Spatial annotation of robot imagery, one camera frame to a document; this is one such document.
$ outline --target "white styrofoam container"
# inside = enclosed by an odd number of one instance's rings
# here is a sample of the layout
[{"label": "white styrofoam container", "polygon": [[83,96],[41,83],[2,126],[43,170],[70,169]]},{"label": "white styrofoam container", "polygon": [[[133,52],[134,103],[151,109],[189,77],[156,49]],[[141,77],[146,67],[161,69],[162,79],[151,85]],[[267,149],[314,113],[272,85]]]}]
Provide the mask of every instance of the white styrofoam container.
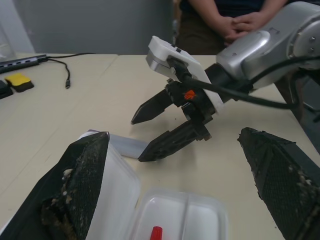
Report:
[{"label": "white styrofoam container", "polygon": [[[95,133],[87,132],[80,138]],[[86,240],[150,240],[155,226],[163,229],[162,240],[228,239],[227,211],[214,198],[152,188],[135,210],[140,191],[135,172],[109,142]]]}]

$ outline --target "person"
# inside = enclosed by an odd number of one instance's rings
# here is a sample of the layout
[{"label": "person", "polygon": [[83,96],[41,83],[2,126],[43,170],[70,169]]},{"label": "person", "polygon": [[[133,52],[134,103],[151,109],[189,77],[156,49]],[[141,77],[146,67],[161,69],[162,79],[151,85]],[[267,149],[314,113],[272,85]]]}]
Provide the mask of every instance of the person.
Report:
[{"label": "person", "polygon": [[288,0],[182,0],[176,46],[191,55],[216,55],[269,22]]}]

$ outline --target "white table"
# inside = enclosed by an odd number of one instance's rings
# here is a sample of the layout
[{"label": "white table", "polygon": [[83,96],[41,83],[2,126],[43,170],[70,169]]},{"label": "white table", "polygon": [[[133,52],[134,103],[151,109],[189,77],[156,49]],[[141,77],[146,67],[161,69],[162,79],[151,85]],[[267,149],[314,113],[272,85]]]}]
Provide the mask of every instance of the white table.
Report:
[{"label": "white table", "polygon": [[[214,56],[198,56],[196,59],[204,67],[215,62]],[[151,71],[144,56],[119,56],[96,85],[77,101],[70,114],[0,195],[0,225],[12,217],[39,178],[58,162],[68,145],[87,130],[109,131],[149,142],[185,122],[182,111],[172,105],[152,121],[130,125],[139,105],[160,92],[165,84],[166,77]],[[274,85],[254,94],[283,101]],[[258,197],[250,165],[237,142],[244,127],[295,141],[320,165],[320,156],[290,111],[230,101],[223,113],[215,115],[207,124],[212,135],[209,141],[193,142],[157,162],[126,159],[141,180],[141,196],[151,187],[211,196],[224,203],[228,210],[230,240],[248,240],[257,236],[259,240],[283,240],[266,205]],[[45,131],[48,124],[39,123],[35,129]],[[16,162],[24,151],[25,148],[14,154]]]},{"label": "white table", "polygon": [[[116,55],[65,58],[71,71],[71,88],[62,64],[42,63],[16,72],[29,77],[34,88],[0,100],[0,196],[63,124],[79,101],[95,88]],[[2,74],[0,79],[15,72]]]}]

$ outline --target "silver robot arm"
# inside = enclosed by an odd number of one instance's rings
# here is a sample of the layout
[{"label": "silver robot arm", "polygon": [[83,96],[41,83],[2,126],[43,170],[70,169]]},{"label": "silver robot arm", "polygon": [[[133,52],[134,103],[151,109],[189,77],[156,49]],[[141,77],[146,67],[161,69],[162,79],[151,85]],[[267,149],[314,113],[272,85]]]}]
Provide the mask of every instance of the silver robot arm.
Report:
[{"label": "silver robot arm", "polygon": [[[295,2],[284,7],[267,25],[238,39],[216,56],[234,79],[250,80],[285,60],[320,55],[320,6]],[[278,81],[297,67],[320,69],[319,61],[278,69],[256,82],[255,89]]]},{"label": "silver robot arm", "polygon": [[[195,140],[210,139],[205,125],[230,99],[278,109],[296,108],[299,97],[294,81],[290,82],[293,95],[289,104],[253,97],[249,93],[280,80],[297,68],[308,70],[297,74],[307,74],[320,84],[320,60],[314,59],[319,56],[320,6],[306,2],[284,7],[267,25],[220,52],[216,63],[206,70],[186,51],[152,37],[147,63],[152,70],[170,79],[161,92],[138,108],[131,123],[152,120],[171,104],[181,107],[187,121],[151,141],[139,161],[163,159]],[[290,64],[275,67],[284,63]]]}]

